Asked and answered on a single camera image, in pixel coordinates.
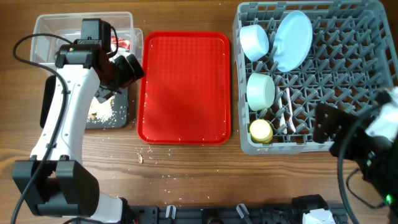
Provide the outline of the green bowl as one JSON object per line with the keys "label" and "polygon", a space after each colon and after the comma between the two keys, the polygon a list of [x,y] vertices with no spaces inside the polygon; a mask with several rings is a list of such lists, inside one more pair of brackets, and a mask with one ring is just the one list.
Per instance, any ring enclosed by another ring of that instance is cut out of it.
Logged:
{"label": "green bowl", "polygon": [[270,108],[275,100],[275,84],[272,77],[252,73],[248,79],[246,95],[252,111]]}

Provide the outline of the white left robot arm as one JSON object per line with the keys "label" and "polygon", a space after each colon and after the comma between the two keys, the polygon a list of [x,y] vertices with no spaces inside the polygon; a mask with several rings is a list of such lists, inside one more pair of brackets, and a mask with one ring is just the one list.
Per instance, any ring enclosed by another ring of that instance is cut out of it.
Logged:
{"label": "white left robot arm", "polygon": [[64,217],[67,222],[139,222],[127,200],[101,192],[82,164],[83,135],[98,90],[120,93],[144,76],[134,55],[118,55],[111,47],[116,35],[106,21],[83,19],[81,37],[66,40],[56,53],[42,134],[30,157],[15,161],[12,169],[21,192],[12,221],[26,204],[35,216]]}

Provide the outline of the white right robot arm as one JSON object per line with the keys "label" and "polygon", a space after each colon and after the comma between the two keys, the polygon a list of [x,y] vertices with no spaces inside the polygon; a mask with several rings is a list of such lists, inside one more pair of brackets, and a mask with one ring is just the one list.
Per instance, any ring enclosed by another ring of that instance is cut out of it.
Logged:
{"label": "white right robot arm", "polygon": [[363,123],[373,112],[380,111],[382,104],[370,107],[368,110],[354,116],[332,106],[320,103],[315,108],[315,132],[313,140],[323,142],[335,135],[335,140],[329,152],[338,159],[337,176],[340,196],[346,212],[353,223],[357,223],[346,192],[349,188],[349,178],[343,177],[344,160],[357,163],[354,173],[361,172],[363,179],[369,182],[382,197],[378,206],[365,204],[373,209],[384,206],[397,215],[397,140],[391,141],[385,136],[371,136],[365,132]]}

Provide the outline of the light blue plate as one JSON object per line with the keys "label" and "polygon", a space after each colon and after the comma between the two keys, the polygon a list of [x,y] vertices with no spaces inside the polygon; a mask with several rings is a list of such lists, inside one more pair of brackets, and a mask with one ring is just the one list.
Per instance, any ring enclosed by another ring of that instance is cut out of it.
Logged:
{"label": "light blue plate", "polygon": [[277,69],[289,72],[306,59],[313,39],[310,19],[302,11],[292,11],[284,17],[276,32],[273,56]]}

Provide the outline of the yellow cup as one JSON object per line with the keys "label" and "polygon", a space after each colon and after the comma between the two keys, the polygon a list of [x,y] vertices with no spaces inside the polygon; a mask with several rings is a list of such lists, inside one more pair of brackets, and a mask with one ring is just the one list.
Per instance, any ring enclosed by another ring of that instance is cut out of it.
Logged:
{"label": "yellow cup", "polygon": [[250,124],[249,132],[255,143],[268,144],[273,137],[270,124],[264,119],[257,119]]}

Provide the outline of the white plastic fork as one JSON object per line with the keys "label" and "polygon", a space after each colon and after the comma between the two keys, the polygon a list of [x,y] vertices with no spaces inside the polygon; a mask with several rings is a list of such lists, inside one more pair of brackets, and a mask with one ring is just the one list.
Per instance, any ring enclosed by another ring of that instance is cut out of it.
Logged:
{"label": "white plastic fork", "polygon": [[290,89],[286,88],[285,92],[287,95],[287,104],[288,104],[288,109],[289,109],[289,113],[290,113],[289,126],[290,126],[290,129],[293,131],[293,133],[296,133],[296,128],[295,128],[295,125],[293,122],[293,109],[292,109],[292,102],[291,102],[291,97],[290,97]]}

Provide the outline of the white plastic spoon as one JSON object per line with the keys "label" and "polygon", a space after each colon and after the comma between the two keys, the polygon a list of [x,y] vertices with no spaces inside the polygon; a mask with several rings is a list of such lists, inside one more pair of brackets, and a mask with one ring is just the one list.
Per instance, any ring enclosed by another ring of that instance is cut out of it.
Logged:
{"label": "white plastic spoon", "polygon": [[277,100],[277,104],[280,110],[283,110],[283,112],[280,114],[279,117],[279,126],[283,127],[284,126],[284,130],[282,131],[283,134],[287,134],[287,124],[285,121],[285,117],[284,117],[284,106],[282,104],[282,96],[279,96],[278,100]]}

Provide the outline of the light blue bowl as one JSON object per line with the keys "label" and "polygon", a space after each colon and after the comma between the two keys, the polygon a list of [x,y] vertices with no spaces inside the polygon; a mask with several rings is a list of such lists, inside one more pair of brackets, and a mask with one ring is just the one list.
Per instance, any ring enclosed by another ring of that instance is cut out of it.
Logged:
{"label": "light blue bowl", "polygon": [[259,60],[269,51],[269,40],[265,30],[258,24],[244,26],[239,31],[242,50],[252,62]]}

